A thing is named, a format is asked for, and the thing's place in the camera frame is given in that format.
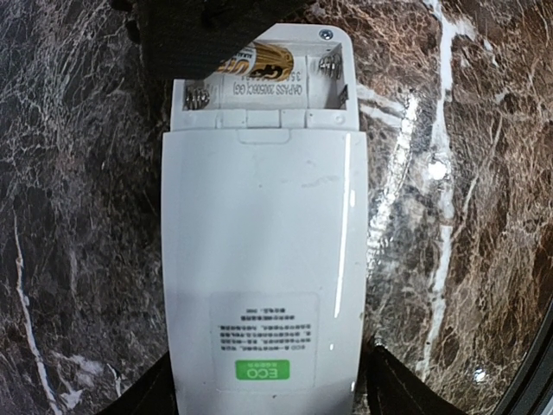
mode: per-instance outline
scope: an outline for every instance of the green eco label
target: green eco label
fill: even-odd
[[[286,380],[289,378],[289,361],[236,361],[236,379],[238,380]]]

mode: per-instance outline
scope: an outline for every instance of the label sticker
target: label sticker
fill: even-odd
[[[289,361],[236,361],[238,380],[288,380]]]
[[[213,294],[210,315],[219,390],[313,386],[319,321],[316,294]]]

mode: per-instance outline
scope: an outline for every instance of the white marble vein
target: white marble vein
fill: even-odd
[[[405,112],[405,107],[402,104],[383,97],[382,95],[378,95],[376,91],[363,84],[357,84],[357,99],[360,101],[374,102],[381,108],[391,109],[398,114],[403,114]]]
[[[440,225],[440,259],[439,265],[433,278],[430,281],[431,292],[429,301],[432,304],[432,318],[430,329],[424,343],[423,359],[418,362],[417,370],[421,373],[421,378],[426,380],[430,370],[430,358],[435,341],[442,328],[443,317],[446,311],[445,288],[446,278],[448,276],[449,261],[451,259],[452,232],[453,226],[451,220],[454,218],[453,205],[453,175],[451,171],[451,149],[449,147],[449,134],[445,121],[445,102],[448,93],[453,87],[453,68],[451,58],[453,55],[453,40],[457,35],[467,35],[474,39],[474,28],[464,20],[452,23],[442,13],[442,4],[439,0],[424,0],[424,3],[431,7],[434,16],[442,25],[442,38],[440,41],[440,82],[441,93],[436,105],[435,122],[432,125],[432,141],[435,148],[435,155],[444,163],[446,175],[442,181],[442,190],[438,207],[442,214],[442,224]]]
[[[118,395],[119,398],[121,396],[121,375],[109,363],[107,364],[107,366],[108,368],[110,368],[110,371],[113,374],[113,379],[115,380],[115,393]]]
[[[80,402],[81,395],[83,393],[83,389],[75,390],[71,386],[71,383],[67,381],[63,377],[63,374],[61,373],[61,365],[58,363],[57,367],[58,371],[58,377],[60,378],[61,383],[63,383],[63,386],[66,387],[67,392],[61,393],[61,399],[63,400],[63,403],[65,404],[66,408],[69,410],[72,410],[77,406]]]
[[[399,197],[399,190],[404,183],[409,168],[411,139],[415,129],[418,105],[418,98],[411,96],[404,119],[401,120],[401,131],[397,137],[396,146],[388,162],[384,191],[377,202],[377,213],[371,217],[369,222],[369,236],[367,239],[368,278],[372,277],[378,264],[377,258],[385,242],[385,230],[390,222],[391,209]]]
[[[35,357],[36,367],[38,369],[38,374],[41,379],[41,385],[48,399],[50,408],[55,415],[61,415],[63,412],[58,407],[58,404],[54,397],[54,392],[50,387],[48,382],[48,374],[46,373],[46,367],[44,366],[44,360],[42,359],[41,352],[36,346],[35,334],[33,333],[33,325],[31,323],[31,316],[29,313],[29,299],[25,295],[23,290],[23,255],[21,250],[21,244],[19,242],[19,232],[17,232],[17,216],[14,214],[14,235],[16,237],[16,247],[17,247],[17,258],[16,258],[16,267],[17,267],[17,294],[19,294],[19,299],[21,300],[21,306],[23,309],[23,315],[25,318],[25,332],[27,334],[27,342],[29,343],[29,348],[31,353]]]
[[[364,114],[368,115],[371,118],[379,119],[384,124],[390,126],[393,129],[400,129],[401,128],[401,118],[396,117],[395,115],[391,115],[387,112],[384,112],[378,108],[375,108],[374,106],[369,105],[360,105],[359,109]]]

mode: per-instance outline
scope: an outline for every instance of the battery compartment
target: battery compartment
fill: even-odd
[[[287,48],[294,55],[294,68],[286,80],[256,80],[222,73],[213,73],[205,80],[187,80],[182,110],[345,110],[348,107],[340,43],[264,42]]]

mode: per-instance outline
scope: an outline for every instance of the white label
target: white label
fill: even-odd
[[[211,298],[213,362],[220,390],[294,390],[315,381],[316,294],[216,294]],[[237,361],[289,361],[286,380],[238,380]]]

